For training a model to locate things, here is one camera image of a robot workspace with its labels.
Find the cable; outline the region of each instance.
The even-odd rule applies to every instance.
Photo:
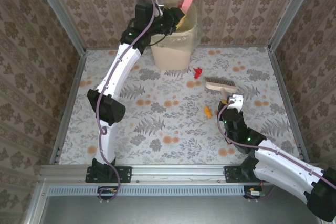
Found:
[[[227,142],[227,144],[232,144],[232,143],[230,143],[226,138],[225,138],[225,141]]]
[[[246,192],[245,192],[245,195],[246,195],[247,197],[251,198],[251,199],[256,199],[256,200],[259,201],[259,200],[263,200],[263,199],[268,198],[268,197],[274,192],[275,188],[276,188],[276,186],[273,186],[273,188],[269,191],[268,194],[266,194],[265,196],[260,197],[260,198],[255,198],[255,197],[253,197],[251,194],[247,194]]]
[[[333,183],[331,183],[330,181],[328,181],[327,179],[323,178],[320,174],[314,172],[313,170],[305,167],[304,165],[300,164],[299,162],[293,160],[292,158],[288,157],[287,155],[285,155],[284,153],[282,152],[279,152],[275,149],[272,149],[272,148],[268,148],[268,147],[264,147],[264,146],[254,146],[254,145],[248,145],[248,144],[240,144],[240,143],[237,143],[233,140],[231,140],[228,136],[226,136],[226,134],[223,132],[222,128],[221,128],[221,125],[220,125],[220,120],[221,120],[221,117],[220,115],[222,114],[222,112],[224,110],[226,110],[226,108],[233,104],[234,102],[230,102],[228,104],[226,104],[221,110],[220,112],[218,113],[218,116],[217,116],[217,126],[218,126],[218,129],[220,131],[220,133],[223,135],[223,137],[228,140],[229,142],[233,143],[234,145],[238,145],[238,146],[241,146],[241,147],[247,147],[247,148],[253,148],[253,149],[263,149],[263,150],[267,150],[267,151],[270,151],[270,152],[274,152],[276,155],[280,155],[282,157],[284,157],[285,159],[287,159],[288,161],[296,164],[297,166],[301,167],[302,169],[304,169],[305,171],[313,174],[314,176],[318,177],[320,180],[324,181],[326,184],[328,184],[331,188],[335,189],[336,190],[336,185],[334,185]]]
[[[104,199],[101,198],[101,194],[102,194],[102,192],[103,192],[103,191],[109,191],[109,190],[112,192],[112,190],[115,190],[115,189],[114,189],[114,188],[101,188],[101,189],[99,190],[98,198],[100,199],[100,202],[101,202],[101,203],[104,201]],[[106,202],[108,203],[110,200],[112,200],[112,198],[113,198],[113,196],[110,197],[109,199],[107,199]]]
[[[265,191],[265,188],[264,188],[264,181],[261,180],[261,181],[260,181],[260,184],[261,184],[261,189],[262,189],[263,191]]]
[[[133,45],[134,45],[135,43],[137,43],[137,41],[138,41],[138,40],[139,40],[139,39],[140,39],[140,38],[147,32],[147,30],[148,30],[148,29],[150,28],[150,26],[152,25],[153,20],[154,20],[154,18],[155,18],[155,1],[154,1],[154,0],[151,0],[151,1],[152,1],[152,4],[153,4],[153,13],[152,13],[152,17],[151,17],[151,19],[150,19],[148,25],[147,25],[147,26],[145,27],[145,29],[144,29],[144,30],[137,36],[137,38],[136,38],[136,39],[135,39],[135,40],[134,40],[134,41],[133,41],[127,48],[126,48],[126,50],[125,50],[124,52],[121,53],[121,55],[120,55],[120,57],[119,57],[119,60],[116,61],[115,65],[113,66],[113,68],[112,68],[112,70],[111,70],[111,72],[110,72],[110,74],[109,74],[109,76],[108,76],[108,78],[107,78],[107,80],[106,80],[106,82],[105,82],[105,84],[104,84],[104,87],[103,87],[103,89],[102,89],[102,91],[101,91],[101,93],[100,93],[100,95],[99,95],[99,97],[98,97],[98,101],[97,101],[97,106],[96,106],[96,118],[97,118],[97,123],[98,123],[98,128],[99,128],[99,149],[100,149],[100,154],[101,154],[101,157],[102,157],[102,159],[104,160],[104,162],[105,162],[107,165],[109,165],[109,166],[113,169],[113,171],[116,173],[116,175],[117,175],[117,179],[118,179],[118,187],[117,187],[117,190],[115,191],[114,195],[113,195],[109,200],[114,199],[115,196],[118,194],[119,189],[120,189],[120,186],[121,186],[121,183],[120,183],[120,176],[119,176],[119,173],[118,173],[117,169],[107,161],[107,159],[105,158],[105,156],[104,156],[104,154],[103,154],[102,143],[101,143],[101,137],[102,137],[103,135],[106,135],[106,134],[107,134],[107,128],[106,128],[106,126],[102,127],[101,124],[100,124],[100,117],[99,117],[99,107],[100,107],[100,102],[101,102],[101,99],[102,99],[102,97],[103,97],[103,95],[104,95],[104,92],[106,91],[106,89],[107,89],[107,87],[108,87],[108,85],[109,85],[109,82],[110,82],[110,80],[111,80],[111,78],[112,78],[112,75],[113,75],[114,71],[116,70],[116,68],[117,68],[117,66],[118,66],[118,64],[119,64],[119,62],[121,62],[122,58],[125,56],[125,54],[128,52],[128,50],[130,50],[130,49],[133,47]],[[100,194],[99,194],[99,199],[101,200],[101,202],[103,202],[103,201],[109,201],[109,200],[103,200],[100,196],[101,196],[101,192],[100,192]]]
[[[149,46],[151,47],[151,46],[156,45],[157,43],[160,43],[161,41],[164,40],[165,37],[166,37],[166,35],[164,35],[163,38],[159,39],[157,42],[155,42],[155,43],[153,43],[153,44],[150,44]]]

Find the wooden brush handle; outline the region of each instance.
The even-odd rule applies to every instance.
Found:
[[[220,92],[222,93],[222,96],[223,96],[223,100],[226,101],[226,99],[227,99],[227,93],[226,93],[225,89],[221,88],[220,90],[221,90]]]

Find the orange object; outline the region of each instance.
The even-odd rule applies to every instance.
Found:
[[[208,118],[212,117],[211,110],[209,109],[208,106],[205,106],[204,113],[207,115]]]

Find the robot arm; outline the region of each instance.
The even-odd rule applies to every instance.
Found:
[[[298,197],[320,219],[331,222],[336,216],[336,171],[332,168],[324,171],[281,150],[264,135],[246,126],[240,111],[243,105],[241,95],[233,95],[228,98],[230,101],[234,103],[227,109],[223,108],[222,102],[219,104],[221,114],[218,118],[224,122],[225,138],[232,141],[241,153],[248,155],[235,179],[268,181]]]
[[[123,32],[117,56],[108,73],[96,90],[90,89],[88,91],[88,99],[95,112],[98,104],[100,127],[106,129],[106,134],[101,135],[102,148],[96,153],[92,161],[95,167],[102,167],[102,164],[105,163],[101,154],[102,150],[107,162],[112,165],[115,164],[114,138],[118,133],[117,123],[125,115],[125,106],[118,100],[121,88],[133,65],[151,42],[151,36],[155,34],[172,34],[185,17],[180,8],[163,9],[162,5],[159,8],[158,3],[156,3],[156,8],[157,16],[143,34],[145,27],[150,23],[150,17],[153,14],[153,4],[151,0],[138,1],[135,7],[135,18],[132,20],[133,26],[129,25]],[[110,173],[109,177],[113,175],[113,171],[110,169],[108,169],[108,173]]]

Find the gray floor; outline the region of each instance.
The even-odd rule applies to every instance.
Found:
[[[120,196],[108,204],[97,197],[49,197],[47,224],[321,223],[296,197],[281,189],[258,203],[242,196]]]

